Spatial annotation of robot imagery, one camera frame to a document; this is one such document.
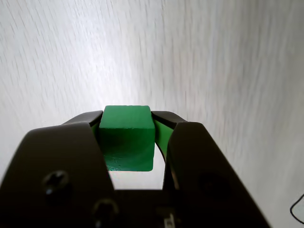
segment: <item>black cable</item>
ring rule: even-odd
[[[300,222],[300,223],[302,223],[302,224],[304,224],[304,222],[302,222],[301,220],[299,220],[299,219],[294,215],[294,213],[293,213],[293,208],[294,208],[294,206],[295,206],[298,202],[300,202],[300,200],[301,200],[303,197],[304,197],[304,194],[300,197],[300,199],[298,199],[298,200],[290,207],[290,214],[295,218],[295,220],[297,220],[298,222]]]

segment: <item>green wooden block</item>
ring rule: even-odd
[[[151,171],[155,127],[149,106],[106,106],[99,144],[110,171]]]

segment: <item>green gripper pad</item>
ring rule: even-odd
[[[154,125],[156,129],[155,142],[160,147],[161,152],[166,160],[168,142],[173,133],[173,129],[162,124],[161,122],[158,122],[157,120],[154,120]]]
[[[151,171],[155,127],[149,106],[106,106],[98,141],[110,171]]]

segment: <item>screw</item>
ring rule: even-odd
[[[206,196],[216,201],[226,200],[231,194],[227,178],[215,173],[205,173],[201,175],[199,185]]]
[[[67,188],[69,184],[69,177],[67,172],[58,170],[52,172],[44,177],[42,181],[42,186],[44,188],[44,193],[47,196],[51,196],[62,192]]]
[[[95,227],[109,227],[113,224],[113,221],[118,213],[118,206],[112,199],[99,200],[93,208]]]

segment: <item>white textured surface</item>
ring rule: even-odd
[[[144,104],[202,122],[271,224],[300,227],[303,12],[302,0],[2,0],[0,174],[31,129]]]

